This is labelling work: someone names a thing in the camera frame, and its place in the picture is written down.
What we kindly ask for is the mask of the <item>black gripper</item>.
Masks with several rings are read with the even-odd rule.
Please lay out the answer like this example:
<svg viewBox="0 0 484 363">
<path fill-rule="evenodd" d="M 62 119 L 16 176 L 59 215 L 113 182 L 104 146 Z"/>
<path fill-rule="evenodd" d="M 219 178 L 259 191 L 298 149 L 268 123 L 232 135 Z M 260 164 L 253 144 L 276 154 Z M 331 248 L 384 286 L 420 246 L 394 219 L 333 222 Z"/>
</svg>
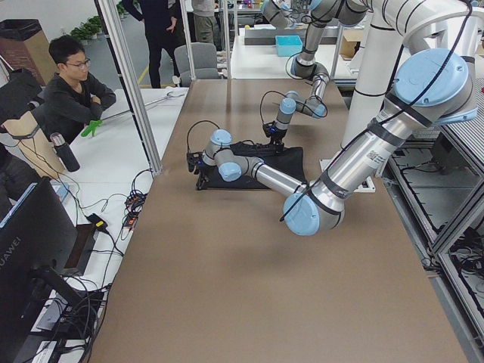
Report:
<svg viewBox="0 0 484 363">
<path fill-rule="evenodd" d="M 270 123 L 263 123 L 262 130 L 265 136 L 270 139 L 269 144 L 273 148 L 274 155 L 284 152 L 283 138 L 287 133 L 287 129 L 280 129 L 276 121 Z"/>
<path fill-rule="evenodd" d="M 186 160 L 189 173 L 197 175 L 196 189 L 206 190 L 209 178 L 206 175 L 208 165 L 203 161 L 203 151 L 187 152 Z"/>
</svg>

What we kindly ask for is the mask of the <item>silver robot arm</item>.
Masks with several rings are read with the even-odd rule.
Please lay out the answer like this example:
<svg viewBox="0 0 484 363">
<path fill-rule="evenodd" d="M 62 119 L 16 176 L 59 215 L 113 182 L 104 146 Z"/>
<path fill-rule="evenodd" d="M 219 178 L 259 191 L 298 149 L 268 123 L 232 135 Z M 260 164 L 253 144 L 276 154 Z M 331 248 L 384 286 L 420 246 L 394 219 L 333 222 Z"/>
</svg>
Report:
<svg viewBox="0 0 484 363">
<path fill-rule="evenodd" d="M 322 118 L 327 112 L 329 75 L 315 59 L 324 28 L 332 20 L 355 26 L 366 14 L 371 22 L 356 83 L 366 92 L 353 98 L 340 150 L 311 182 L 270 166 L 295 113 Z M 312 82 L 311 95 L 284 95 L 275 120 L 263 126 L 267 145 L 236 144 L 217 129 L 203 151 L 188 152 L 187 162 L 200 188 L 216 179 L 231 188 L 251 178 L 280 192 L 282 221 L 309 236 L 337 227 L 345 201 L 413 132 L 476 118 L 474 52 L 483 10 L 469 1 L 311 1 L 305 18 L 305 42 L 290 73 Z"/>
<path fill-rule="evenodd" d="M 365 16 L 367 7 L 354 1 L 265 1 L 261 7 L 264 18 L 278 29 L 295 27 L 298 22 L 307 25 L 301 52 L 295 55 L 290 75 L 312 83 L 311 94 L 304 99 L 296 92 L 286 97 L 296 102 L 299 113 L 320 119 L 327 114 L 323 103 L 324 91 L 330 81 L 327 68 L 316 61 L 315 54 L 324 28 L 333 19 L 344 26 L 354 26 Z"/>
</svg>

